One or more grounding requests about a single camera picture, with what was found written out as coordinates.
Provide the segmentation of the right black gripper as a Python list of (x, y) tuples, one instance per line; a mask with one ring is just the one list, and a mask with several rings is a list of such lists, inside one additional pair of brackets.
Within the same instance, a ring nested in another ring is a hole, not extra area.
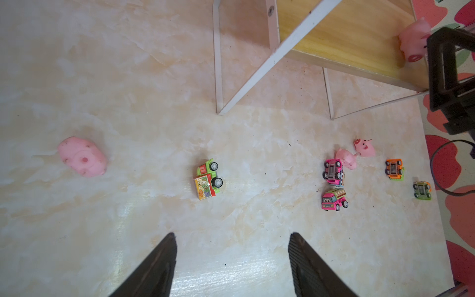
[(475, 78), (459, 81), (456, 50), (475, 51), (475, 35), (443, 27), (427, 40), (430, 110), (441, 111), (450, 135), (475, 134)]

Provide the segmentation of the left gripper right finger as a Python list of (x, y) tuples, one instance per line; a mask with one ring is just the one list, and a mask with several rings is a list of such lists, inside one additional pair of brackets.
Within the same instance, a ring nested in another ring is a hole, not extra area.
[(355, 297), (352, 289), (297, 232), (288, 245), (294, 290), (298, 297)]

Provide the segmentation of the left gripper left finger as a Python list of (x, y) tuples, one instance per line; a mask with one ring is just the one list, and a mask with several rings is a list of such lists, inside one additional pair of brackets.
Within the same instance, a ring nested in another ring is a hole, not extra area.
[(110, 297), (169, 297), (177, 252), (175, 234), (169, 233)]

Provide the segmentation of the pink toy pig front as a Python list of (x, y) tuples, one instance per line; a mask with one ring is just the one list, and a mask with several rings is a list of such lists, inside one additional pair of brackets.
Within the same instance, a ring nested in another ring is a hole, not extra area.
[(409, 25), (399, 34), (400, 50), (406, 62), (415, 63), (426, 56), (430, 36), (431, 26), (424, 17)]

